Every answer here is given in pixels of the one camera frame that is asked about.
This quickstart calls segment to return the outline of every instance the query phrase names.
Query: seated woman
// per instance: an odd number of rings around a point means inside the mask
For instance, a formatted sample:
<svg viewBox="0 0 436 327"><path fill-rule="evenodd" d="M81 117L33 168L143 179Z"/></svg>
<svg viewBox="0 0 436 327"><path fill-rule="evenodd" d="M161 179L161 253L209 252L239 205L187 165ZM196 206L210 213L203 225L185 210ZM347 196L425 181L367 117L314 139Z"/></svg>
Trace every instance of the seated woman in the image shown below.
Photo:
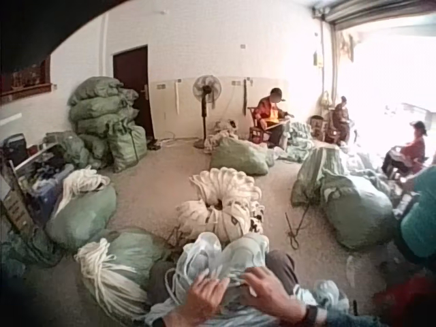
<svg viewBox="0 0 436 327"><path fill-rule="evenodd" d="M401 221L396 246L410 262L433 264L436 259L436 153L433 164L409 177L403 188L418 192L420 198Z"/></svg>
<svg viewBox="0 0 436 327"><path fill-rule="evenodd" d="M427 135L427 131L422 121L416 121L411 125L414 127L414 140L401 147L399 151L395 149L397 148L395 146L386 154L381 167L385 174L388 173L389 166L398 168L402 173L420 171L422 167L420 163L425 157L423 136Z"/></svg>
<svg viewBox="0 0 436 327"><path fill-rule="evenodd" d="M280 120L284 119L286 116L292 116L286 111L279 109L277 104L280 101L285 101L282 99L281 89L275 87L271 90L268 97L264 97L259 101L258 107L254 110L254 118L258 122L263 130L268 129L271 132L269 142L272 146L280 146L283 150L286 149L287 140L282 140L283 132L285 131L285 126L280 124Z"/></svg>
<svg viewBox="0 0 436 327"><path fill-rule="evenodd" d="M349 116L346 97L341 97L341 103L334 108L332 122L334 128L339 131L338 145L340 145L341 142L348 143Z"/></svg>

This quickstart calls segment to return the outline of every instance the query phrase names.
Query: hand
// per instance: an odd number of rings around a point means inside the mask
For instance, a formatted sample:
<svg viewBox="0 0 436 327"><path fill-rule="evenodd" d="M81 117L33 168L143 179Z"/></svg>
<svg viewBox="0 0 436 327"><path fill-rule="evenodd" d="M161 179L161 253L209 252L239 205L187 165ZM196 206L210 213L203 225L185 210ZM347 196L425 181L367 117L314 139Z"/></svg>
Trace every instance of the hand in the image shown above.
<svg viewBox="0 0 436 327"><path fill-rule="evenodd" d="M242 278L256 294L246 295L248 305L291 324L301 322L305 317L304 303L291 298L280 280L267 267L248 268Z"/></svg>
<svg viewBox="0 0 436 327"><path fill-rule="evenodd" d="M205 270L197 276L188 290L185 304L164 318L167 326L198 326L218 312L230 280L206 278L207 274L208 270Z"/></svg>
<svg viewBox="0 0 436 327"><path fill-rule="evenodd" d="M265 130L268 127L265 119L260 119L259 124L260 124L260 128L262 128L263 130Z"/></svg>

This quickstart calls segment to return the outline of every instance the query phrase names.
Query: brown door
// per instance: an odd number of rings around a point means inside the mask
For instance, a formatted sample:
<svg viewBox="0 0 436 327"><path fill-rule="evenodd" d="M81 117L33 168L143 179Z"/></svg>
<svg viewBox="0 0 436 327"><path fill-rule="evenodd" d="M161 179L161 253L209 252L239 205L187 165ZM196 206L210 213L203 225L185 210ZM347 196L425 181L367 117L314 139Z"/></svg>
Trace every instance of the brown door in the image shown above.
<svg viewBox="0 0 436 327"><path fill-rule="evenodd" d="M143 126L147 138L155 138L149 97L147 46L114 55L114 77L124 83L126 89L138 92L139 98L134 108L139 110L139 114L135 123Z"/></svg>

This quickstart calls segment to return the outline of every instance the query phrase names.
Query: pants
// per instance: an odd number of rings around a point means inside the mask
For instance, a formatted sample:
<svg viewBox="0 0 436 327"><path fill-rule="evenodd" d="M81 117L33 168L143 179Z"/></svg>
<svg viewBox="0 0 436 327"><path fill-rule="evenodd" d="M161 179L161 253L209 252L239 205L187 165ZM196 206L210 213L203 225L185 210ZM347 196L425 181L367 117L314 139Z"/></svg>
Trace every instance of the pants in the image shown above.
<svg viewBox="0 0 436 327"><path fill-rule="evenodd" d="M386 153L386 156L384 157L384 161L383 161L383 166L381 167L381 170L383 170L385 174L388 173L389 166L398 168L403 173L406 173L410 170L410 168L407 167L402 161L393 160L389 152Z"/></svg>
<svg viewBox="0 0 436 327"><path fill-rule="evenodd" d="M276 125L276 123L273 123L272 121L267 121L266 125L270 127ZM275 146L280 146L280 138L285 131L285 126L283 124L280 124L276 127L269 129L268 131L271 133L269 142L273 143Z"/></svg>
<svg viewBox="0 0 436 327"><path fill-rule="evenodd" d="M297 276L294 272L295 263L293 259L283 251L274 250L266 254L265 263L268 269L280 279L286 292L292 295L294 286L298 284ZM147 297L151 305L165 302L165 300L170 297L165 287L165 273L168 269L174 268L175 266L176 265L172 262L158 262L151 268L150 288L147 292Z"/></svg>

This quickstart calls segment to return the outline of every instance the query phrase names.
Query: white wall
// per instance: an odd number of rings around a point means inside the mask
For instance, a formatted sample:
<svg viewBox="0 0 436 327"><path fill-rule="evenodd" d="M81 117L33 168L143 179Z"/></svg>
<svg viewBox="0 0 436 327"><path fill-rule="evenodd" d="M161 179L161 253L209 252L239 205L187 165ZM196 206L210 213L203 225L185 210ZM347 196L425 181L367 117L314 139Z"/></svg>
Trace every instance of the white wall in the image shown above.
<svg viewBox="0 0 436 327"><path fill-rule="evenodd" d="M27 144L38 143L50 131L71 129L67 100L79 83L97 75L102 18L75 32L51 55L50 77L56 89L20 99L0 108L0 119L21 113L22 118L0 127L0 140L24 133Z"/></svg>
<svg viewBox="0 0 436 327"><path fill-rule="evenodd" d="M317 113L321 70L313 66L315 32L320 23L311 10L289 0L132 0L108 14L106 73L112 56L147 44L153 124L158 138L201 136L200 103L192 84L201 75L217 76L223 93L210 110L209 123L221 117L238 119L248 131L250 118L242 115L243 88L232 80L254 79L249 106L283 87L282 106L299 119ZM180 114L176 113L174 81L179 85ZM165 82L166 89L157 90Z"/></svg>

